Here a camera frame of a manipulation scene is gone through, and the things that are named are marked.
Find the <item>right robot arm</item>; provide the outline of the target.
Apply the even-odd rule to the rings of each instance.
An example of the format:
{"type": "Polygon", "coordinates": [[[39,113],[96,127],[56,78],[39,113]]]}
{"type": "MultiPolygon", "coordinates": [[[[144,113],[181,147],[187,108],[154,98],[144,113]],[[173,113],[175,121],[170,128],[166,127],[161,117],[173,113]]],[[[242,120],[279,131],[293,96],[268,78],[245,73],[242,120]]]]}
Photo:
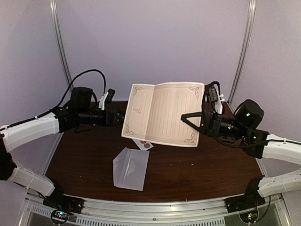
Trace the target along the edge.
{"type": "MultiPolygon", "coordinates": [[[[181,120],[201,134],[212,137],[219,144],[241,149],[248,156],[256,159],[277,159],[300,165],[300,142],[257,129],[263,116],[264,111],[260,106],[247,99],[237,108],[233,118],[203,109],[200,112],[183,114],[181,120]]],[[[259,197],[265,198],[300,188],[300,170],[275,177],[252,179],[241,197],[241,204],[250,208],[258,202],[259,197]]]]}

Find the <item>grey envelope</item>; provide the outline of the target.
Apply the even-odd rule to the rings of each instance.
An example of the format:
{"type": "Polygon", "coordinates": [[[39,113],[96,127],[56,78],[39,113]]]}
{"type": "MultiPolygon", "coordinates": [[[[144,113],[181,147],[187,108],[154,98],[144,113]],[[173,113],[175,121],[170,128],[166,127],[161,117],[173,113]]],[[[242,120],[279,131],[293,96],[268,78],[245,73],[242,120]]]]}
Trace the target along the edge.
{"type": "Polygon", "coordinates": [[[144,188],[149,151],[124,148],[113,160],[115,187],[142,191],[144,188]]]}

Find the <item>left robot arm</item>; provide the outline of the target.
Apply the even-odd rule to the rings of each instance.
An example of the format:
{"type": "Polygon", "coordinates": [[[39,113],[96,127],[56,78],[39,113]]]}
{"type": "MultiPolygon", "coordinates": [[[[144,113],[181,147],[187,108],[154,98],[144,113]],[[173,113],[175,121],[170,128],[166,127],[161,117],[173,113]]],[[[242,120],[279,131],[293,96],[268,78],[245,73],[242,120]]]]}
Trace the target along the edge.
{"type": "Polygon", "coordinates": [[[115,90],[109,89],[99,101],[90,88],[76,87],[70,100],[64,106],[56,106],[41,116],[17,122],[0,128],[0,179],[32,189],[49,201],[57,209],[67,206],[68,200],[63,188],[53,179],[42,176],[13,161],[11,151],[36,139],[64,133],[71,129],[78,132],[80,125],[116,126],[123,122],[124,113],[119,109],[110,110],[115,90]]]}

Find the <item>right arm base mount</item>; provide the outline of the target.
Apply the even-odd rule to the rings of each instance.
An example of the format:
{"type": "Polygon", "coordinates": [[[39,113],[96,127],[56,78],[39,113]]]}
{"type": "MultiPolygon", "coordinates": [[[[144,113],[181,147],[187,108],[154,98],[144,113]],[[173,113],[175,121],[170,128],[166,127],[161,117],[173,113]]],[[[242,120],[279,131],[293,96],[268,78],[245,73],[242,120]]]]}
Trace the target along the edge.
{"type": "Polygon", "coordinates": [[[255,224],[262,219],[258,207],[265,204],[265,198],[258,193],[261,178],[251,179],[245,193],[225,199],[228,213],[239,212],[240,219],[247,224],[255,224]]]}

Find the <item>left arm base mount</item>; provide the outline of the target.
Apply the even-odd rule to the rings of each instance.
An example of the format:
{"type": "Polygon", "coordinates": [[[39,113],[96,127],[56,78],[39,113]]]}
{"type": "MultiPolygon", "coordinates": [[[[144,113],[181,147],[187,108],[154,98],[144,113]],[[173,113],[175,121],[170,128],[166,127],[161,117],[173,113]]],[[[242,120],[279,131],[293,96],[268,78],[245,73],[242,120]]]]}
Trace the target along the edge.
{"type": "Polygon", "coordinates": [[[39,195],[43,199],[43,205],[49,206],[54,210],[50,214],[51,221],[58,226],[66,223],[74,213],[80,214],[84,200],[81,198],[65,195],[64,189],[52,178],[54,191],[50,196],[39,195]]]}

